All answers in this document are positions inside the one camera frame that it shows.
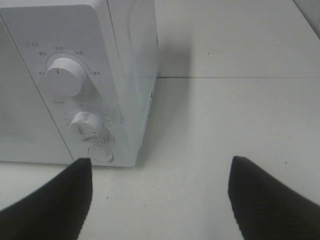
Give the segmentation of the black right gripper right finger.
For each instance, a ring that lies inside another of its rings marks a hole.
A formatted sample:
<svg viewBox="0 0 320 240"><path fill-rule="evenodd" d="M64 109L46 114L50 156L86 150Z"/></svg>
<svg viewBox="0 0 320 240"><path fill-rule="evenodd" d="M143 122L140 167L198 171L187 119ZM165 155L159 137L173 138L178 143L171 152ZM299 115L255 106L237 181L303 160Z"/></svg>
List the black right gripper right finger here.
<svg viewBox="0 0 320 240"><path fill-rule="evenodd" d="M233 157L227 193L245 240L320 238L320 206L248 158Z"/></svg>

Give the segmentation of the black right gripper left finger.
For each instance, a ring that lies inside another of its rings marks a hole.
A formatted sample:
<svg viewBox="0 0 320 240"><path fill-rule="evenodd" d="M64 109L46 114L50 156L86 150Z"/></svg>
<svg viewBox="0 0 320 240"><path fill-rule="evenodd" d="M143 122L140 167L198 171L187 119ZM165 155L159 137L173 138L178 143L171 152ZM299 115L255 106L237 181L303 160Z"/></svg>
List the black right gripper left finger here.
<svg viewBox="0 0 320 240"><path fill-rule="evenodd" d="M93 197L92 163L79 158L0 212L2 240L76 240Z"/></svg>

